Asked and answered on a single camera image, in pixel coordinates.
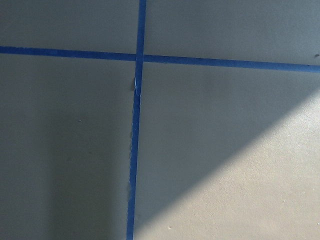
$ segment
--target blue line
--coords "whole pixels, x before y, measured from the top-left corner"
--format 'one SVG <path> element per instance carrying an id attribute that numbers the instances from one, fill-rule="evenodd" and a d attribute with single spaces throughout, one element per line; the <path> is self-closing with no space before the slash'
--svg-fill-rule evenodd
<path id="1" fill-rule="evenodd" d="M 225 60 L 225 59 L 210 59 L 210 58 L 181 57 L 181 56 L 158 56 L 158 55 L 144 55 L 143 60 L 149 63 L 187 64 L 187 65 L 203 65 L 203 66 L 218 66 L 218 67 L 232 67 L 232 68 L 268 69 L 268 70 L 320 73 L 320 65 Z"/>
<path id="2" fill-rule="evenodd" d="M 130 53 L 78 51 L 78 50 L 62 50 L 62 49 L 14 47 L 14 46 L 0 46 L 0 53 L 34 55 L 34 56 L 66 57 L 66 58 L 82 58 L 82 59 L 106 59 L 106 60 L 122 60 L 122 61 L 136 60 L 136 55 L 130 54 Z"/>
<path id="3" fill-rule="evenodd" d="M 144 65 L 144 44 L 145 44 L 145 24 L 146 24 L 147 0 L 139 2 L 138 30 L 136 40 L 136 60 L 135 60 L 135 90 L 133 97 L 132 116 L 132 142 L 130 156 L 130 176 L 129 176 L 129 201 L 126 226 L 126 239 L 134 239 L 135 205 L 136 205 L 136 182 L 138 165 L 138 143 L 139 143 L 139 123 L 140 123 L 140 102 L 141 86 Z"/>

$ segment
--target gray surface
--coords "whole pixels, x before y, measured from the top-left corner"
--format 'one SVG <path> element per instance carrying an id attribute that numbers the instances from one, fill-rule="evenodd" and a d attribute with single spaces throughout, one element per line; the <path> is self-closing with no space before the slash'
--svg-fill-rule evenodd
<path id="1" fill-rule="evenodd" d="M 320 65 L 318 0 L 150 0 L 145 53 Z"/>
<path id="2" fill-rule="evenodd" d="M 0 239 L 125 239 L 134 69 L 0 55 Z"/>
<path id="3" fill-rule="evenodd" d="M 2 0 L 0 46 L 135 53 L 137 0 Z"/>
<path id="4" fill-rule="evenodd" d="M 146 63 L 135 239 L 318 239 L 319 79 Z"/>

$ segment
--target gray floor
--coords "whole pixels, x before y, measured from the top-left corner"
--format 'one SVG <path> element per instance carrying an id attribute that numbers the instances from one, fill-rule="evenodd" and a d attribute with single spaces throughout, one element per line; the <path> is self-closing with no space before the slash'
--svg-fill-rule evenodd
<path id="1" fill-rule="evenodd" d="M 136 53 L 138 0 L 0 1 L 0 46 Z M 144 53 L 320 65 L 317 0 L 147 0 Z M 135 62 L 0 54 L 0 239 L 124 240 Z M 320 238 L 319 73 L 144 63 L 135 240 Z"/>

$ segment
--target blue painter's tape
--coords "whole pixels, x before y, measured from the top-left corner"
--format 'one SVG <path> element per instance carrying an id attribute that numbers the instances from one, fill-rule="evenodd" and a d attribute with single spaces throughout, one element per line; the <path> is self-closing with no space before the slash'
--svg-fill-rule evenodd
<path id="1" fill-rule="evenodd" d="M 18 54 L 18 55 L 34 55 L 34 56 L 66 57 L 66 58 L 82 58 L 82 59 L 105 59 L 105 60 L 122 60 L 122 61 L 136 60 L 136 55 L 130 54 L 130 53 L 78 51 L 78 50 L 14 47 L 14 46 L 0 46 L 0 53 Z"/>
<path id="2" fill-rule="evenodd" d="M 143 60 L 149 63 L 163 64 L 187 64 L 187 65 L 203 65 L 231 68 L 247 68 L 247 69 L 267 69 L 280 71 L 295 71 L 320 73 L 320 65 L 303 65 L 278 62 L 261 62 L 261 61 L 242 61 L 242 60 L 225 60 L 210 59 L 196 57 L 180 57 L 180 56 L 158 56 L 144 55 Z"/>
<path id="3" fill-rule="evenodd" d="M 143 74 L 143 65 L 144 65 L 146 5 L 147 5 L 147 0 L 140 0 L 137 41 L 136 41 L 135 76 L 134 76 L 135 90 L 134 90 L 134 97 L 133 97 L 132 141 L 131 141 L 130 176 L 129 176 L 130 192 L 129 192 L 127 226 L 126 226 L 127 240 L 134 239 L 140 101 L 141 101 L 140 97 L 141 97 L 142 74 Z"/>

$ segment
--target floor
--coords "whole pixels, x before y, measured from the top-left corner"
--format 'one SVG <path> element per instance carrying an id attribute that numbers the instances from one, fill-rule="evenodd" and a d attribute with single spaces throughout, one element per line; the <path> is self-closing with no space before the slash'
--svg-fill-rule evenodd
<path id="1" fill-rule="evenodd" d="M 319 239 L 319 8 L 0 1 L 0 238 Z"/>

